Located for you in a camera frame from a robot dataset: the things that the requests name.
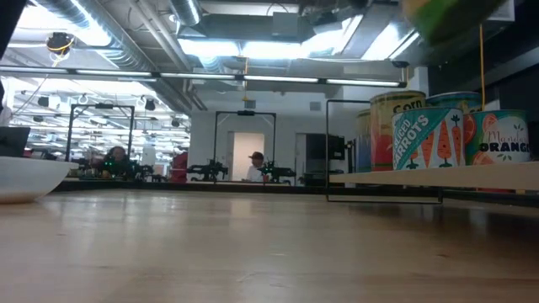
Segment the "grey lid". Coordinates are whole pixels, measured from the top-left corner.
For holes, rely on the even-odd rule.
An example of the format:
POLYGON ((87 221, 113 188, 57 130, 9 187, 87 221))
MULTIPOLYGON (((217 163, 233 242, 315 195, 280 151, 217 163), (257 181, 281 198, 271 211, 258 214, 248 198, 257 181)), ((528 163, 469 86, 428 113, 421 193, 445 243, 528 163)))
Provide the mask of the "grey lid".
POLYGON ((392 168, 396 171, 465 164, 461 109, 411 109, 392 117, 392 168))

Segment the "short Mandarin Oranges can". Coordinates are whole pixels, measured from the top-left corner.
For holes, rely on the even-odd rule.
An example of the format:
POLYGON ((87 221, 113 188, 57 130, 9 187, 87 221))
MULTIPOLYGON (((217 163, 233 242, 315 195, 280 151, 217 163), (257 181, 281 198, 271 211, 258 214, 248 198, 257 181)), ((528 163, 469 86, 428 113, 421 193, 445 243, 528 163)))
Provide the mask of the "short Mandarin Oranges can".
POLYGON ((468 166, 529 162, 526 113, 504 109, 464 115, 465 160, 468 166))

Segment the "black monitor screen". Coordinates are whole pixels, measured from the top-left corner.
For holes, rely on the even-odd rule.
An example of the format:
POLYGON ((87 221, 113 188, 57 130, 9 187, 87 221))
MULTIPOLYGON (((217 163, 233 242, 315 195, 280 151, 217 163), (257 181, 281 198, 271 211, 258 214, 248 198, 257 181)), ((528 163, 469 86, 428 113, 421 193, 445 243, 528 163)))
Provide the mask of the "black monitor screen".
POLYGON ((344 150, 343 136, 306 134, 306 154, 309 160, 324 160, 326 159, 326 152, 329 152, 329 160, 344 160, 344 150))

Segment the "red cabinet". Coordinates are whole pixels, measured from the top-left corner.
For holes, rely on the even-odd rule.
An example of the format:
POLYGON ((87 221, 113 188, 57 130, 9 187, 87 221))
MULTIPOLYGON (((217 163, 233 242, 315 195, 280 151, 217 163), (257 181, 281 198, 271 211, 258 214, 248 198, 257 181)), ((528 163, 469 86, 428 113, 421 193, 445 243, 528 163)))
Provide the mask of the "red cabinet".
POLYGON ((188 168, 188 152, 183 152, 176 155, 173 158, 173 166, 171 169, 171 180, 174 183, 186 183, 187 182, 187 168, 188 168))

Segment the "long horizontal light bar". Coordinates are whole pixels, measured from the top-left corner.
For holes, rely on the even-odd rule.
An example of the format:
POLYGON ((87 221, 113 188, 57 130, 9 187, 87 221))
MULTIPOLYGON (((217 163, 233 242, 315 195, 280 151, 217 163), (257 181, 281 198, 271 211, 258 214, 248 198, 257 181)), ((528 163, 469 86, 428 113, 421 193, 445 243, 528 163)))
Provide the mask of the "long horizontal light bar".
POLYGON ((0 66, 0 75, 4 76, 53 76, 60 78, 112 78, 136 82, 156 82, 159 79, 239 81, 239 82, 289 82, 300 84, 405 88, 407 82, 383 81, 374 79, 346 79, 323 77, 285 77, 254 74, 212 74, 194 72, 133 72, 121 70, 93 70, 77 68, 34 67, 34 66, 0 66))

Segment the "light wooden board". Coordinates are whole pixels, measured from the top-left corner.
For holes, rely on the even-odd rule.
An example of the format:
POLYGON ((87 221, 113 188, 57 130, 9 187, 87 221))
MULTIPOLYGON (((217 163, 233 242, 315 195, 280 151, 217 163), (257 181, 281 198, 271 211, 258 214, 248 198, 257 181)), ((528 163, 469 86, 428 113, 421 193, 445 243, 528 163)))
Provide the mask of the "light wooden board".
POLYGON ((539 191, 539 162, 328 174, 327 183, 539 191))

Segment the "translucent white bowl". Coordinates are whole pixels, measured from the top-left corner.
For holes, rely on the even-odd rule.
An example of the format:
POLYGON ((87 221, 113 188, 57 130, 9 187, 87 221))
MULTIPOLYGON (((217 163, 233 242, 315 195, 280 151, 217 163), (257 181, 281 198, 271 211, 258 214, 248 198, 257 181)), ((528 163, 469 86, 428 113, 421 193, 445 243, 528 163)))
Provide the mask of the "translucent white bowl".
POLYGON ((28 203, 47 195, 76 168, 73 162, 0 157, 0 205, 28 203))

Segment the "black workstation frame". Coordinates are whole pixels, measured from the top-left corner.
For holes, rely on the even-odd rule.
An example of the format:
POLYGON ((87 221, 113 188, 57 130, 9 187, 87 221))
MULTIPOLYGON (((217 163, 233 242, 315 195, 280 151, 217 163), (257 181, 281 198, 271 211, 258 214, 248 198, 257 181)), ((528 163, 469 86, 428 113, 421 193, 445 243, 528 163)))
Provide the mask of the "black workstation frame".
POLYGON ((236 183, 267 184, 246 181, 249 158, 254 152, 264 155, 264 162, 275 160, 276 114, 252 110, 217 111, 215 114, 213 160, 226 164, 228 181, 236 183))
POLYGON ((128 133, 128 146, 127 146, 127 156, 131 156, 131 147, 132 147, 132 136, 133 136, 133 130, 134 130, 134 124, 135 124, 135 107, 133 105, 117 105, 117 104, 107 104, 107 103, 97 103, 97 104, 72 104, 71 110, 69 114, 69 124, 67 129, 67 146, 66 146, 66 155, 65 155, 65 162, 70 162, 71 158, 71 144, 72 144, 72 131, 73 131, 73 123, 74 120, 76 120, 79 116, 81 116, 86 109, 94 108, 94 109, 105 109, 105 110, 112 110, 112 109, 119 109, 120 111, 123 111, 123 109, 129 109, 131 111, 131 114, 128 115, 129 121, 130 121, 130 128, 128 133))

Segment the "silver ventilation duct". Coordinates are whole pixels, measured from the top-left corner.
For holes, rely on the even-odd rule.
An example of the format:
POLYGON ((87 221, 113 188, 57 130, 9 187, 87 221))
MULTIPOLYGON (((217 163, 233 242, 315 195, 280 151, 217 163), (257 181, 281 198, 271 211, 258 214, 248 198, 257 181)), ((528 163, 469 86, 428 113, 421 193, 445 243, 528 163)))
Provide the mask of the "silver ventilation duct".
POLYGON ((176 19, 181 25, 197 25, 202 19, 202 8, 198 0, 168 0, 176 19))

